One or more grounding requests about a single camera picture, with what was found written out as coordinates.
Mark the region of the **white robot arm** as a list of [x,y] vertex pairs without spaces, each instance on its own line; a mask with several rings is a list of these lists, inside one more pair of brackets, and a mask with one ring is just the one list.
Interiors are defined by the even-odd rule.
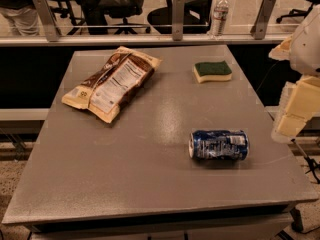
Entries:
[[273,140],[289,143],[320,112],[320,5],[313,7],[269,57],[288,60],[290,67],[301,74],[295,83],[285,83],[271,132]]

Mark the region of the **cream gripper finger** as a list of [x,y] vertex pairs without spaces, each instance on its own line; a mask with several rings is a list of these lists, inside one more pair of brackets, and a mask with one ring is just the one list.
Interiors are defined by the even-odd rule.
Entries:
[[277,45],[269,52],[269,57],[278,61],[288,60],[290,54],[291,41],[291,37],[288,37],[285,40],[283,40],[279,45]]
[[275,118],[275,134],[296,137],[319,111],[319,78],[303,75],[296,83],[287,82],[282,89]]

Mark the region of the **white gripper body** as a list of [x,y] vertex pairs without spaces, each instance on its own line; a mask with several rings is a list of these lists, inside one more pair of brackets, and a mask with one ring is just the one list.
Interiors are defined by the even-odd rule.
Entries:
[[304,75],[320,76],[320,30],[305,27],[296,31],[290,45],[291,68]]

